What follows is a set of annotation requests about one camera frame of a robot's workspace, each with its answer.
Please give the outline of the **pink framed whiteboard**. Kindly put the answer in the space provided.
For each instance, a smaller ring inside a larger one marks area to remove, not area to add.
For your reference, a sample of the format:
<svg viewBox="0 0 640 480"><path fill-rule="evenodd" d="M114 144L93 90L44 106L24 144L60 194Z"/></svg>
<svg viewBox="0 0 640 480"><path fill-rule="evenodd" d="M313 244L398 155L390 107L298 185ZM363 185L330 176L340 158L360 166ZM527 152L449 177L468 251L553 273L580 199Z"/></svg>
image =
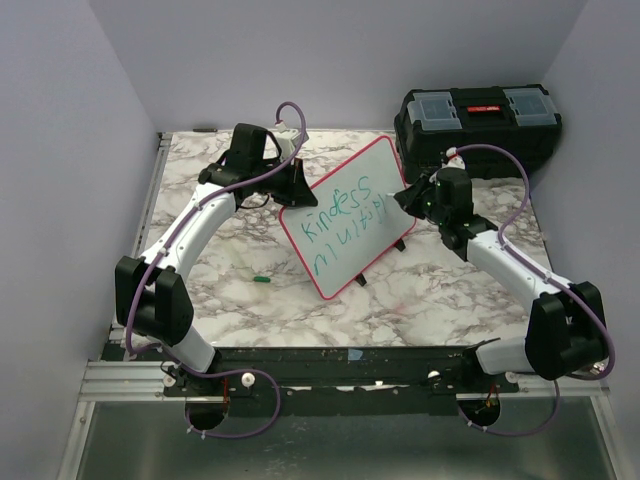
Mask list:
<svg viewBox="0 0 640 480"><path fill-rule="evenodd" d="M407 235L416 219L388 192L406 188L392 139L379 136L312 187L315 207L279 221L321 298L330 300Z"/></svg>

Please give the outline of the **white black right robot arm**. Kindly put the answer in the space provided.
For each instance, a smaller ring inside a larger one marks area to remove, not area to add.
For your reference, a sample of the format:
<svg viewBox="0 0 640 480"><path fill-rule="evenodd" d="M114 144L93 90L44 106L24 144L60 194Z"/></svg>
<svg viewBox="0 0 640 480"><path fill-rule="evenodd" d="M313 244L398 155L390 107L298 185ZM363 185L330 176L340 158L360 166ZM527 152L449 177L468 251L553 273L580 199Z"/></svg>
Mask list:
<svg viewBox="0 0 640 480"><path fill-rule="evenodd" d="M467 389L483 391L506 372L556 380L610 359L599 290L554 274L509 243L475 212L465 170L442 168L392 197L408 215L436 225L447 249L490 275L529 315L524 336L485 341L467 351L459 370Z"/></svg>

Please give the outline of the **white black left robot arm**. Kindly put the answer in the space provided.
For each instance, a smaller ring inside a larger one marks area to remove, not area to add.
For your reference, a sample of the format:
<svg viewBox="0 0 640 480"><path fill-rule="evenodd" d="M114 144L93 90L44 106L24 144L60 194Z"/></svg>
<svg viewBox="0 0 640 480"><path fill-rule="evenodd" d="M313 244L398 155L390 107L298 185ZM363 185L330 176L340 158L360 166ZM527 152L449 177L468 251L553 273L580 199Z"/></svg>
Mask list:
<svg viewBox="0 0 640 480"><path fill-rule="evenodd" d="M187 382L201 395L222 380L215 348L193 325L194 307L186 281L216 231L254 194L289 207L315 207L298 157L304 130L277 122L270 131L239 123L220 158L205 167L188 205L169 229L138 258L122 257L115 268L116 320L126 330L125 346L137 355L133 335L149 339L189 370Z"/></svg>

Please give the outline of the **black plastic toolbox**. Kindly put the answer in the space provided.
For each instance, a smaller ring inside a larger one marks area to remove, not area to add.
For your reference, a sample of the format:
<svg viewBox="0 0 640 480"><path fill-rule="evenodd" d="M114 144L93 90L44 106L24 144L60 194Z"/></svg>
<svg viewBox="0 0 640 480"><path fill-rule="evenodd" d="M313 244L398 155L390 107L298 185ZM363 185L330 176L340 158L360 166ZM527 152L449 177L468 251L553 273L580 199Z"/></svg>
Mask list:
<svg viewBox="0 0 640 480"><path fill-rule="evenodd" d="M528 175L554 154L562 116L540 84L409 91L394 118L405 180L441 167L445 151L491 144L509 151Z"/></svg>

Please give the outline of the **blue tape piece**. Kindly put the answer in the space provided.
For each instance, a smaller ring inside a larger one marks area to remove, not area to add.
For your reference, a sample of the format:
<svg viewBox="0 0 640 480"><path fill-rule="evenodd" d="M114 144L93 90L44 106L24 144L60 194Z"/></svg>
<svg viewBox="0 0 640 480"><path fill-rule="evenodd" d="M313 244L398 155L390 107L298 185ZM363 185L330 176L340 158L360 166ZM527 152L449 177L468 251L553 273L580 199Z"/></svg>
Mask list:
<svg viewBox="0 0 640 480"><path fill-rule="evenodd" d="M364 352L360 349L349 348L347 350L347 360L349 362L360 361L363 358Z"/></svg>

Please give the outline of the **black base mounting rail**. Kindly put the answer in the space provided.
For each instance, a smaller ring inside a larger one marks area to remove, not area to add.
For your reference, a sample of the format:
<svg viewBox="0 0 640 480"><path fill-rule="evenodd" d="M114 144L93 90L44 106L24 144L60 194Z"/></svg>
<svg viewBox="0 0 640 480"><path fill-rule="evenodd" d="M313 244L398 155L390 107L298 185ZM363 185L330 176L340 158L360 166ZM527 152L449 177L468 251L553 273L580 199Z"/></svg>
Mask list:
<svg viewBox="0 0 640 480"><path fill-rule="evenodd" d="M221 378L185 372L156 352L162 399L182 401L191 419L212 426L225 417L334 417L428 414L454 416L459 407L496 420L499 402L519 390L513 374L470 370L465 347L224 348L215 359Z"/></svg>

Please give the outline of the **aluminium frame extrusion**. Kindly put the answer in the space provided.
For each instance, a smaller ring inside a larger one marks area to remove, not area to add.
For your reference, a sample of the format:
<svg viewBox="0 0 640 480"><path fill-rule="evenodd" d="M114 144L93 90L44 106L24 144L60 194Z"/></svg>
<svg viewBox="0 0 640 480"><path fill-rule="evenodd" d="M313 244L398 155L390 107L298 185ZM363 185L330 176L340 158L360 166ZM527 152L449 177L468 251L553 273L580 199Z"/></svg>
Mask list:
<svg viewBox="0 0 640 480"><path fill-rule="evenodd" d="M140 254L146 244L151 219L159 195L173 134L160 132L159 145L151 174L151 181L143 204L140 222L131 254ZM80 385L80 393L73 417L71 431L62 457L57 477L79 479L87 450L93 418L100 403L152 402L162 399L161 373L155 371L153 362L134 362L122 348L123 328L112 324L108 330L103 352L113 353L111 360L98 359L87 363Z"/></svg>

